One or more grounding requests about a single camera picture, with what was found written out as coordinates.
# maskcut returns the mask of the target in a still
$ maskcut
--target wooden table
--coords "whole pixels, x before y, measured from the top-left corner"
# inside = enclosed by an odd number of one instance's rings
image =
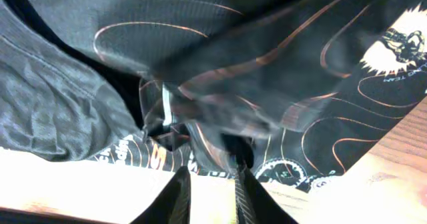
[[[0,151],[0,207],[129,223],[172,175]],[[191,184],[192,223],[234,222],[233,181],[192,175]],[[264,187],[300,223],[427,223],[427,99],[318,193]]]

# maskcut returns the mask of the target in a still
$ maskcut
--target white sun graphic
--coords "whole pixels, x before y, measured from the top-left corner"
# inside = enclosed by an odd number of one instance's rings
[[[376,75],[387,76],[407,71],[410,65],[416,67],[414,58],[419,60],[426,56],[425,36],[427,36],[427,10],[421,11],[420,6],[417,6],[411,11],[405,11],[381,40],[375,42],[365,52],[361,60],[365,64],[363,68],[369,68],[368,72],[376,71]]]

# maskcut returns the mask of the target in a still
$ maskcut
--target wood grain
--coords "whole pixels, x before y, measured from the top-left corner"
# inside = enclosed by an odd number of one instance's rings
[[[173,173],[0,151],[0,207],[129,223]],[[233,181],[191,176],[192,223],[235,223]],[[427,99],[316,193],[263,184],[300,223],[427,223]]]

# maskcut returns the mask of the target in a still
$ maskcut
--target wooden surface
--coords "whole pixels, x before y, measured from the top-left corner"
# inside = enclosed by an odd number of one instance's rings
[[[0,207],[129,223],[173,173],[0,151]],[[427,223],[427,99],[317,193],[264,184],[300,223]],[[233,181],[191,176],[191,222],[233,223]]]

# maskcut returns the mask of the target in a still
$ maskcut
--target garment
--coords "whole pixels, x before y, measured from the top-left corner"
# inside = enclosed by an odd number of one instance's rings
[[[240,143],[259,181],[315,191],[427,90],[423,0],[1,6],[0,141],[51,161],[232,178]]]

